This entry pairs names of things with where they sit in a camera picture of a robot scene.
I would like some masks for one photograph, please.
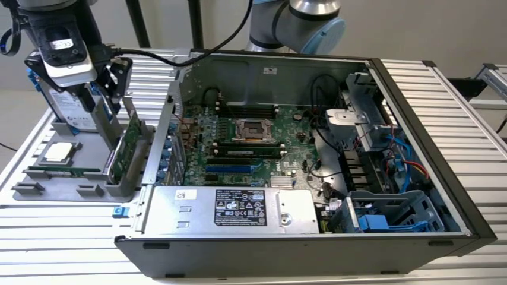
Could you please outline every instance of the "circuit board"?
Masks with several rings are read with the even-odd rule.
[[[142,121],[138,117],[136,111],[134,111],[127,130],[124,131],[116,150],[111,154],[112,161],[110,159],[107,163],[107,165],[111,166],[107,167],[107,169],[110,169],[110,174],[112,174],[115,181],[119,181],[123,174],[128,171],[140,135]]]
[[[315,144],[311,142],[312,132],[308,118],[296,107],[280,107],[276,118],[270,120],[271,136],[284,145],[286,153],[279,159],[250,158],[247,173],[207,172],[208,159],[215,158],[212,144],[215,141],[232,142],[236,139],[236,119],[219,118],[215,110],[199,105],[187,107],[184,122],[192,120],[194,126],[183,128],[187,152],[186,186],[270,186],[272,176],[292,177],[292,189],[308,189],[320,185],[303,171],[303,161],[310,167],[318,159]]]

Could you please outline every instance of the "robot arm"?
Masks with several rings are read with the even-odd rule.
[[[287,46],[304,54],[328,54],[344,32],[338,0],[256,0],[248,51]]]
[[[79,99],[83,109],[92,114],[96,131],[114,149],[122,135],[115,115],[127,91],[132,60],[115,57],[115,50],[103,44],[90,8],[95,2],[3,0],[11,9],[14,25],[2,37],[0,46],[2,52],[14,56],[20,45],[20,30],[26,29],[36,50],[24,63],[54,91]],[[10,37],[15,46],[7,51]],[[67,122],[55,110],[58,106],[51,107],[58,121]]]

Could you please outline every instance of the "warning label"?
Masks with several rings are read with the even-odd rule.
[[[218,226],[267,226],[264,190],[216,190]]]

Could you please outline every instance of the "black pole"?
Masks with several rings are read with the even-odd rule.
[[[200,0],[188,0],[190,25],[192,27],[194,48],[204,48]]]
[[[126,0],[130,19],[132,21],[134,31],[136,33],[140,48],[151,48],[148,32],[146,30],[143,11],[139,0]]]

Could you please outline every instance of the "sticker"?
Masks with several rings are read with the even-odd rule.
[[[215,224],[218,226],[267,226],[264,190],[216,190]]]
[[[175,200],[195,200],[198,198],[196,189],[176,190]]]
[[[278,68],[264,67],[264,74],[276,75],[278,74]]]
[[[239,151],[239,150],[230,150],[227,154],[238,154],[242,156],[251,156],[254,155],[254,151]]]
[[[72,39],[54,40],[50,45],[54,50],[68,49],[74,47],[74,42]]]
[[[68,92],[56,92],[50,89],[55,104],[67,123],[82,131],[96,131],[92,115],[84,110],[79,99]]]

